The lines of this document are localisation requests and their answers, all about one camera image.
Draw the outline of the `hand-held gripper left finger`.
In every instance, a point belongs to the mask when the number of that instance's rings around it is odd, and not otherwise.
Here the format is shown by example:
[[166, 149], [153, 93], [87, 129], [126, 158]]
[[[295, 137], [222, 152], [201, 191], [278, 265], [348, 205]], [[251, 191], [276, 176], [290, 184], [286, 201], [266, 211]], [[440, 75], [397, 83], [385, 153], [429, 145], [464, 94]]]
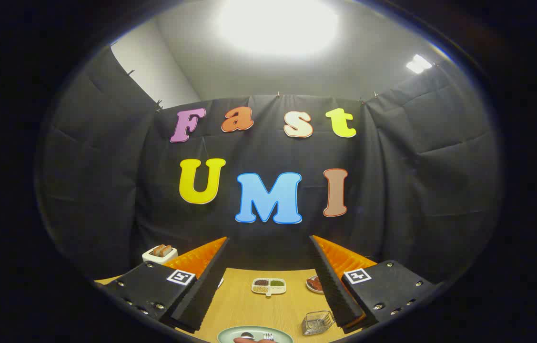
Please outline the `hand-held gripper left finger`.
[[221, 237], [168, 262], [140, 263], [103, 290], [146, 317], [195, 333], [223, 278], [229, 241]]

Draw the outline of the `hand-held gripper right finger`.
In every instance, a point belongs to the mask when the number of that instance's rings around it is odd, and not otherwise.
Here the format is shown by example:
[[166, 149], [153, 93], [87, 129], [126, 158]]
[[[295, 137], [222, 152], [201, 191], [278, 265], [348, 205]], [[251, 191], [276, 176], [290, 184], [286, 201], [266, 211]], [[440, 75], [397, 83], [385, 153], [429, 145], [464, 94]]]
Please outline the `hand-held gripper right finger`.
[[397, 261], [374, 262], [322, 237], [308, 238], [316, 275], [344, 333], [394, 321], [436, 291], [434, 283]]

